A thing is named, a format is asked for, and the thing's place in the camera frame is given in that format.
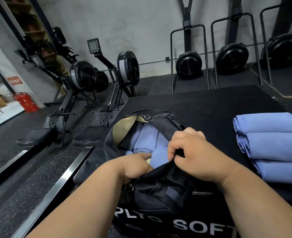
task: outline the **stack of towels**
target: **stack of towels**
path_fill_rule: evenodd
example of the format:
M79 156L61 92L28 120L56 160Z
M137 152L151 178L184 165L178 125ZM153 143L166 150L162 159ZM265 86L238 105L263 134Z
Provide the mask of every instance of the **stack of towels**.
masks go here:
M152 153L149 164L157 168L168 162L169 141L150 123L135 122L125 138L119 143L120 154Z
M238 115L237 143L266 182L292 184L292 114Z

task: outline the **gray concrete wall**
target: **gray concrete wall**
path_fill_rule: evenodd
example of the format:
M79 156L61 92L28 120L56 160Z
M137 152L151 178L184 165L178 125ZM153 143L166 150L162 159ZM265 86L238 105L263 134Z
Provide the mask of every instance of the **gray concrete wall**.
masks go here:
M78 53L79 60L88 60L100 70L105 66L89 54L87 40L99 38L104 56L116 63L121 51L135 52L139 63L162 60L170 55L170 33L182 27L182 15L177 0L38 0L52 26L59 26L65 34L67 45ZM281 0L242 0L244 12L254 15L257 40L262 42L259 22L260 11L279 4ZM278 9L265 14L268 37L271 36ZM226 17L228 0L193 0L192 24L202 23L207 29L207 48L212 50L211 23ZM250 20L239 22L238 42L253 41ZM214 27L216 48L225 42L226 22ZM192 31L193 50L203 52L202 30ZM249 48L249 61L255 61L253 47ZM174 56L184 52L183 33L174 34ZM213 66L212 55L208 58ZM165 62L140 66L141 77L170 73Z
M21 62L22 59L14 53L14 51L19 48L22 48L21 44L0 14L0 49L2 53L5 54L13 65L17 75L20 76L32 90L35 99L39 100L37 104L41 105L44 102L52 101L57 91L53 80L32 64L23 64ZM13 68L9 67L6 61L2 61L3 59L3 56L0 55L0 71L6 76L6 69L12 70Z

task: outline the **red fire extinguisher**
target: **red fire extinguisher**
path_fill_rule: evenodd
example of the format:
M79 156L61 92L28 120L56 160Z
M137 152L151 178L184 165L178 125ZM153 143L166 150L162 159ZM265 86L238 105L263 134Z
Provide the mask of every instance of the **red fire extinguisher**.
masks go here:
M16 101L18 101L20 103L20 105L25 109L25 111L27 113L30 113L31 112L29 106L21 98L20 94L14 94L14 98L15 98Z
M29 107L30 112L36 112L39 109L27 93L21 93L20 97Z

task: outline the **speckled rubber flooring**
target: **speckled rubber flooring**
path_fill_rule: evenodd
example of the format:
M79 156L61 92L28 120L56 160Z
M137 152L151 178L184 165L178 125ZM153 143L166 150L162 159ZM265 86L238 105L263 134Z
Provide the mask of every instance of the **speckled rubber flooring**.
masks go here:
M111 84L106 91L98 94L102 106L109 102L112 89L113 85ZM279 97L267 86L262 87L262 89L270 96L275 97L288 112L292 113L292 99ZM138 96L170 92L170 75L143 78L136 86ZM124 94L122 99L125 102L128 97ZM78 101L72 111L76 115L70 116L68 120L67 129L72 132L73 136L87 126L91 126L92 111L96 109L87 109L84 108L84 105L84 101ZM9 133L9 136L6 136L5 142L0 139L0 143L5 143L5 147L1 147L3 144L0 144L0 161L9 160L19 153L22 147L16 146L16 139L23 137L32 129L41 128L45 116L56 108L44 108L35 114L23 113L2 125L0 138L5 133ZM9 132L10 127L13 126L19 130L19 135ZM81 151L83 151L83 147L76 147L72 144L62 149L46 148L0 186L0 237L9 238L13 235ZM111 227L108 237L119 238L123 236Z

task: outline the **bag handle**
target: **bag handle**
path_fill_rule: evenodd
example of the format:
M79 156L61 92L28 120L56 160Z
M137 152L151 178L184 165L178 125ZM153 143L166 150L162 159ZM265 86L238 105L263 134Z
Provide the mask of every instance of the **bag handle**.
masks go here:
M159 112L159 113L172 113L171 111L168 111L168 110L145 108L145 109L140 109L140 110L136 110L134 112L131 112L131 114L135 114L135 113L142 112L142 111L152 111L152 112Z

